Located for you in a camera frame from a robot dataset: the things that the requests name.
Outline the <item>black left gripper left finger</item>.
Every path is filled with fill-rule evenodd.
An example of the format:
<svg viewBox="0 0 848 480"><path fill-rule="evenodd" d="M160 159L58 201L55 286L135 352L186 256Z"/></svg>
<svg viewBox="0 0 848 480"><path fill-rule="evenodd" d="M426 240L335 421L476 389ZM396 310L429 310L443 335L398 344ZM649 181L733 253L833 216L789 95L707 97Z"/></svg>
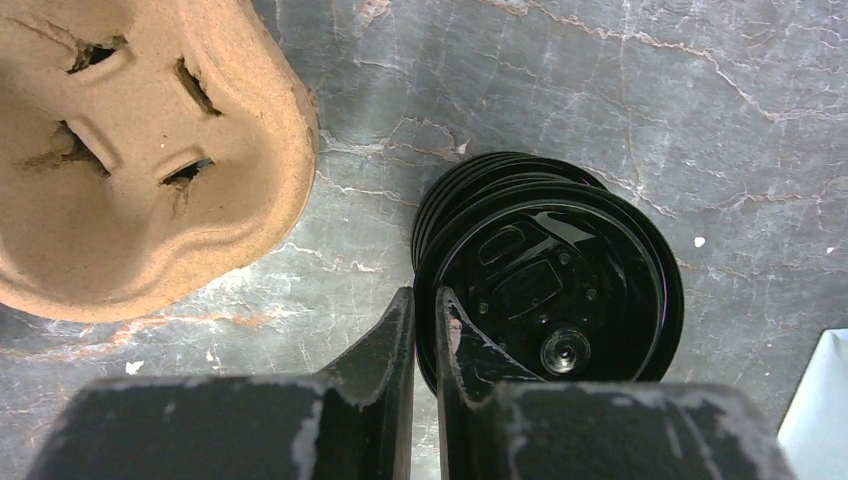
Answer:
<svg viewBox="0 0 848 480"><path fill-rule="evenodd" d="M414 304L303 376L124 377L83 388L31 479L406 479Z"/></svg>

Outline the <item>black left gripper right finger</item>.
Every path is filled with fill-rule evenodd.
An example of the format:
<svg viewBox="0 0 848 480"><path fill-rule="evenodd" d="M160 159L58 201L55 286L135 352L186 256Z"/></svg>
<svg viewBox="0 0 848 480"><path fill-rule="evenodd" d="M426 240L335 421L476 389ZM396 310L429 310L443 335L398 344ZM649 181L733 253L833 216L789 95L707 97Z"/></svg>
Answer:
<svg viewBox="0 0 848 480"><path fill-rule="evenodd" d="M790 479L755 405L704 383L542 382L436 294L446 479Z"/></svg>

